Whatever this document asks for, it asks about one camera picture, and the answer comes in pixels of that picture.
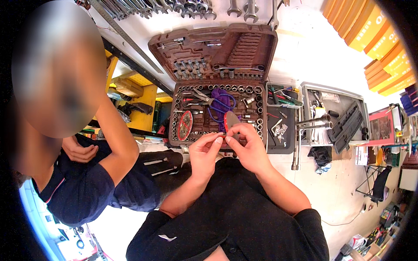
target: floor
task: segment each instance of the floor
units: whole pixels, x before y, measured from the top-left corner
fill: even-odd
[[[163,145],[140,145],[141,152],[165,149]],[[351,159],[333,160],[331,169],[327,173],[318,175],[315,173],[317,166],[314,159],[307,157],[309,149],[309,147],[302,148],[301,169],[298,171],[291,170],[292,154],[269,155],[269,158],[272,165],[286,179],[306,194],[312,208],[321,215],[322,227],[333,260],[340,248],[352,236],[367,235],[377,226],[380,213],[396,195],[400,168],[393,168],[387,179],[386,186],[390,188],[389,198],[376,207],[375,203],[355,192],[355,188],[365,180],[364,167],[354,163],[355,150],[351,150]],[[405,153],[401,152],[401,162],[404,157]],[[364,203],[367,208],[370,204],[374,207],[359,214]],[[144,212],[127,208],[120,210],[108,206],[97,220],[89,223],[89,227],[108,256],[114,261],[124,261],[126,248],[146,216],[147,213]]]

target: metal ruler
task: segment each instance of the metal ruler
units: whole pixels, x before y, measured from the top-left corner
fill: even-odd
[[[104,10],[104,8],[100,5],[97,0],[89,0],[89,3],[96,9],[96,11],[109,23],[110,26],[120,35],[122,38],[134,48],[137,53],[142,56],[142,58],[147,61],[149,65],[151,65],[154,70],[158,73],[163,73],[163,71],[144,53],[144,51],[132,40],[131,37],[117,24],[115,20]]]

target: sanding disc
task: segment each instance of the sanding disc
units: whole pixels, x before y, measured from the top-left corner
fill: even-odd
[[[190,111],[185,111],[181,116],[177,128],[177,137],[179,141],[184,141],[190,134],[193,125],[193,117]]]
[[[240,120],[235,115],[235,113],[232,111],[227,111],[224,115],[225,130],[228,132],[228,130],[237,123],[240,123]],[[240,141],[238,134],[234,134],[232,137],[237,141]]]

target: power cord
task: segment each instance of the power cord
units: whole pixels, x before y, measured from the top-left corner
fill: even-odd
[[[325,224],[329,225],[329,226],[335,226],[335,227],[337,227],[337,226],[342,226],[342,225],[348,225],[348,224],[350,224],[351,222],[353,222],[353,221],[354,221],[354,219],[356,219],[356,218],[360,215],[360,213],[361,213],[361,212],[359,212],[359,213],[357,214],[357,216],[355,216],[355,217],[353,218],[353,220],[351,220],[351,221],[350,221],[350,222],[348,222],[348,223],[344,223],[344,224],[339,224],[339,225],[331,225],[330,223],[328,223],[328,222],[326,222],[326,221],[323,221],[322,219],[321,219],[321,221],[322,221],[322,222],[324,222]]]

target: tool case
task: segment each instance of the tool case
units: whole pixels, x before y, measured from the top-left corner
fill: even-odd
[[[254,121],[265,144],[267,102],[264,82],[277,41],[277,33],[270,26],[242,23],[227,27],[178,29],[152,37],[148,42],[150,51],[176,82],[169,125],[170,144],[188,147],[204,133],[219,131],[218,123],[209,115],[208,105],[184,106],[184,98],[197,99],[191,94],[194,88],[208,97],[213,89],[225,89],[236,100],[233,112],[241,117],[241,122],[250,121],[252,124]],[[247,98],[254,98],[248,108],[243,101]],[[178,123],[183,114],[179,111],[189,109],[202,113],[193,114],[190,135],[179,141]],[[222,120],[217,118],[214,110],[211,109],[211,113],[215,119]]]

